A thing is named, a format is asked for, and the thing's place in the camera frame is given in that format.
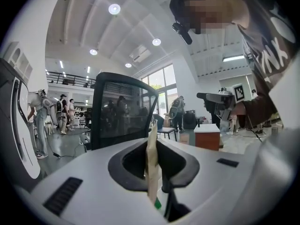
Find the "air conditioner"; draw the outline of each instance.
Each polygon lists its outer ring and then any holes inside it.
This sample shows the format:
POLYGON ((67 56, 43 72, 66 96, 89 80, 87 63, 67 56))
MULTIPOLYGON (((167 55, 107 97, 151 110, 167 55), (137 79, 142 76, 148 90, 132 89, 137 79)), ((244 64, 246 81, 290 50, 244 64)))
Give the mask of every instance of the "air conditioner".
POLYGON ((145 46, 140 45, 132 52, 132 54, 130 54, 130 57, 132 58, 133 62, 142 62, 150 55, 151 52, 145 46))

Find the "chair seat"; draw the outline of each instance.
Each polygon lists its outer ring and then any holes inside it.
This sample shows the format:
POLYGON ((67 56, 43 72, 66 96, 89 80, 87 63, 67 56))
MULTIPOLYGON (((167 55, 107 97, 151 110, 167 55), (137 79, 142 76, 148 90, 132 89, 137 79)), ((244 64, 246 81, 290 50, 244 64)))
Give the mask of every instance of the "chair seat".
POLYGON ((157 132, 158 133, 171 133, 171 132, 174 132, 175 129, 172 128, 172 127, 163 127, 161 129, 158 129, 157 132))

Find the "mesh chair back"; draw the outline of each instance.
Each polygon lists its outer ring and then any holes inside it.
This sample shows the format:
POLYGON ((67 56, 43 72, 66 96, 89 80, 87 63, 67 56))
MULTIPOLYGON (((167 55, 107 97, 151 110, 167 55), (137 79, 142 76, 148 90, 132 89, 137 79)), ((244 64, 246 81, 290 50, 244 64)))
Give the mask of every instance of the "mesh chair back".
POLYGON ((100 73, 93 99, 92 150, 148 137, 157 92, 137 79, 100 73))

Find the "dog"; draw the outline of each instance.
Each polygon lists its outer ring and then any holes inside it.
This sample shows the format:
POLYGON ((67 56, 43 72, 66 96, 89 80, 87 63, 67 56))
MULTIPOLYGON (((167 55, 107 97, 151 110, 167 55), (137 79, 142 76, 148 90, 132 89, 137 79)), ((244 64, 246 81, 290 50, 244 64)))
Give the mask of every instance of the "dog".
POLYGON ((53 130, 52 130, 52 123, 46 123, 45 124, 46 126, 46 132, 51 135, 53 133, 53 130))

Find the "small table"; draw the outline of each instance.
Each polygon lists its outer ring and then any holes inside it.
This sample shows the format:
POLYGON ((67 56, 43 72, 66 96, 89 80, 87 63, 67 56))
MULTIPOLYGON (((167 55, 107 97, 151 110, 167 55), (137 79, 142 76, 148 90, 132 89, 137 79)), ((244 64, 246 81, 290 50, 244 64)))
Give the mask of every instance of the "small table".
POLYGON ((200 124, 194 129, 195 146, 210 150, 219 150, 220 129, 216 124, 200 124))
POLYGON ((169 139, 170 139, 170 133, 174 132, 175 141, 177 141, 175 129, 172 128, 172 127, 163 127, 161 129, 158 129, 157 132, 158 133, 163 133, 164 135, 168 134, 169 139))

